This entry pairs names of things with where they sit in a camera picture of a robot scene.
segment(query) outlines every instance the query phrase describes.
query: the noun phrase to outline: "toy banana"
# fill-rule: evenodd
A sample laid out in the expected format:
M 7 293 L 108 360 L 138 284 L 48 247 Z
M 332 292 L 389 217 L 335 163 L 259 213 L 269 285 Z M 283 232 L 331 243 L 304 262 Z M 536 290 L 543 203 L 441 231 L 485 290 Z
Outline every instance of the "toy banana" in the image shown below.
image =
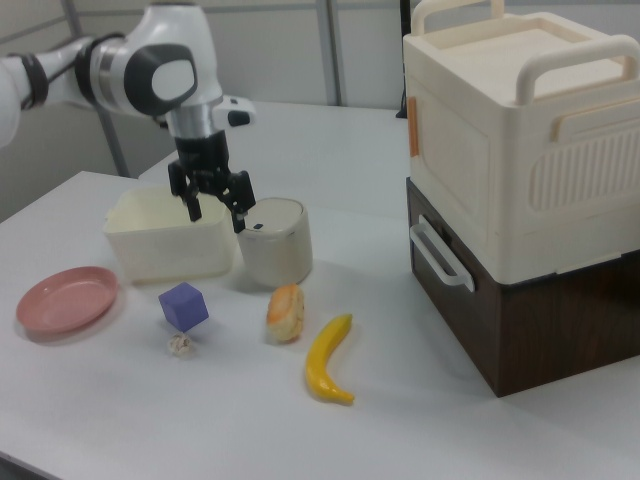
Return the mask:
M 307 354 L 305 369 L 307 385 L 323 400 L 351 404 L 355 398 L 353 394 L 338 388 L 326 371 L 331 353 L 351 329 L 352 318 L 353 315 L 348 313 L 327 323 L 313 341 Z

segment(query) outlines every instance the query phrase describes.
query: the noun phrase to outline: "plate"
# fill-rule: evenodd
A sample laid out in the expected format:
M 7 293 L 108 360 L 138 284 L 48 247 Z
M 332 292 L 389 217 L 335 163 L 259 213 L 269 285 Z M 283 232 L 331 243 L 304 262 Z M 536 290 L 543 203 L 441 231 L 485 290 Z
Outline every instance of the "plate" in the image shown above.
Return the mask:
M 32 332 L 67 332 L 100 317 L 117 293 L 118 280 L 111 270 L 72 268 L 33 286 L 18 303 L 16 315 Z

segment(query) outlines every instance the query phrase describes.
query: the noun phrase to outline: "purple cube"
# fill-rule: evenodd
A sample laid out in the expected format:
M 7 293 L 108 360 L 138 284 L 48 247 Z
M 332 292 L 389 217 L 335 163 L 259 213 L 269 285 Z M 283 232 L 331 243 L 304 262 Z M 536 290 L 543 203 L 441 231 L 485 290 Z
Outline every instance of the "purple cube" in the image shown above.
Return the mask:
M 209 318 L 202 293 L 188 283 L 164 292 L 158 300 L 167 321 L 183 333 Z

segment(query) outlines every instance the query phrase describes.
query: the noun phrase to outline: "cylindrical container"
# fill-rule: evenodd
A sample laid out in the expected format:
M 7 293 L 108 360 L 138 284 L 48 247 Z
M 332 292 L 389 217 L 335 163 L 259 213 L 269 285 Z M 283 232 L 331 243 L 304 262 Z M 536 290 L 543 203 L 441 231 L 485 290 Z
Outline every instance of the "cylindrical container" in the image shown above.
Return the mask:
M 311 271 L 313 253 L 309 215 L 300 202 L 266 198 L 249 210 L 238 243 L 249 275 L 280 287 L 298 283 Z

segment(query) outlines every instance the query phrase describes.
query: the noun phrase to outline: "toy bread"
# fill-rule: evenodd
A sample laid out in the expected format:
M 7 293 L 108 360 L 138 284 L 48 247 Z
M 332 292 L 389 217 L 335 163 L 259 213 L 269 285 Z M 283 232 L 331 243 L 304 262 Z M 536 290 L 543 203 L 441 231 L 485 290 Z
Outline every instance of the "toy bread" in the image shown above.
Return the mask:
M 285 285 L 271 295 L 267 311 L 267 329 L 280 342 L 293 340 L 302 331 L 304 293 L 296 285 Z

